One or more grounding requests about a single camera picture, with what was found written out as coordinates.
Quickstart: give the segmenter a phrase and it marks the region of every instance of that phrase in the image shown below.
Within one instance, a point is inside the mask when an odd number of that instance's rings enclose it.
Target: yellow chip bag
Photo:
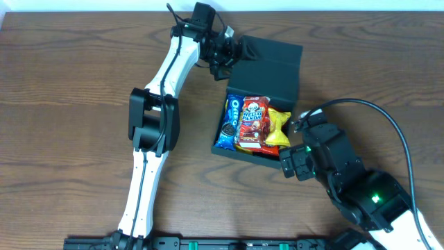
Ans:
[[[290,112],[278,112],[274,108],[268,108],[270,115],[270,133],[265,140],[267,145],[290,147],[290,141],[282,132],[282,126],[291,116]]]

